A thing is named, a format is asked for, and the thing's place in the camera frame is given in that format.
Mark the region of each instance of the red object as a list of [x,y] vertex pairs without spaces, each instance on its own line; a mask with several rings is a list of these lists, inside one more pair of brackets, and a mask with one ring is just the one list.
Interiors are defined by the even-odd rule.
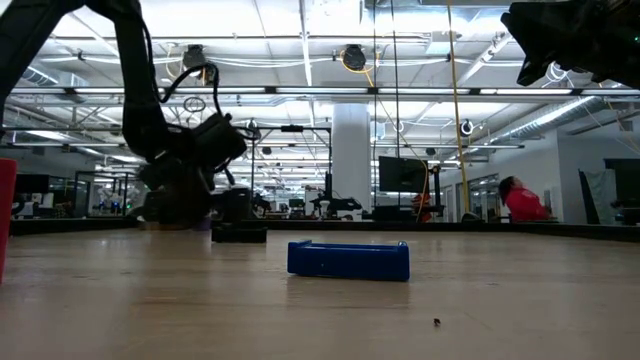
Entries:
[[[413,206],[413,210],[416,212],[416,214],[418,213],[418,211],[420,211],[420,202],[422,202],[422,207],[424,208],[426,206],[429,206],[430,200],[431,200],[431,196],[429,196],[429,194],[424,194],[424,199],[422,197],[422,194],[416,195],[411,200],[411,205]],[[422,213],[420,214],[419,222],[425,223],[425,222],[429,222],[429,220],[431,220],[431,213],[423,210]]]
[[9,240],[9,223],[17,169],[18,165],[14,160],[0,159],[0,284],[2,284],[7,241]]
[[549,213],[540,204],[538,195],[525,188],[511,189],[505,203],[513,222],[549,220]]

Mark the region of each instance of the black screen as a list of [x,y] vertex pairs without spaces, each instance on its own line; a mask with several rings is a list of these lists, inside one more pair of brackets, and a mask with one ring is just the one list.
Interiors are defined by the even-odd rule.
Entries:
[[[425,168],[422,161],[387,156],[378,158],[380,164],[380,191],[422,193]],[[429,192],[429,183],[425,192]]]
[[16,176],[17,194],[49,192],[49,175],[18,174]]

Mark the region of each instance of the red cup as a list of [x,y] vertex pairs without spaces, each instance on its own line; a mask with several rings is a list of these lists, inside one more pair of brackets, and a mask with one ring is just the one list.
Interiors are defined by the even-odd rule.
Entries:
[[2,284],[4,261],[7,255],[11,205],[13,204],[13,191],[16,187],[17,169],[18,164],[14,160],[0,159],[0,284]]

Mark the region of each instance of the monitor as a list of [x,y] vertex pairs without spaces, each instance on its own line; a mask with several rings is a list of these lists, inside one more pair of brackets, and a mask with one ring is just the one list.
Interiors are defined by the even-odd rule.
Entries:
[[417,159],[403,159],[396,157],[380,156],[380,191],[429,193],[429,182],[424,188],[425,176],[427,176],[422,161]]
[[302,199],[289,199],[289,207],[290,208],[301,208],[304,207],[304,200]]

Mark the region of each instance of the white column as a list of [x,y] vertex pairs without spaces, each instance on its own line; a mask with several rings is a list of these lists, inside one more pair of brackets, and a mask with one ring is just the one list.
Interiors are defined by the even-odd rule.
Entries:
[[331,123],[333,190],[371,211],[370,117],[367,104],[334,104]]

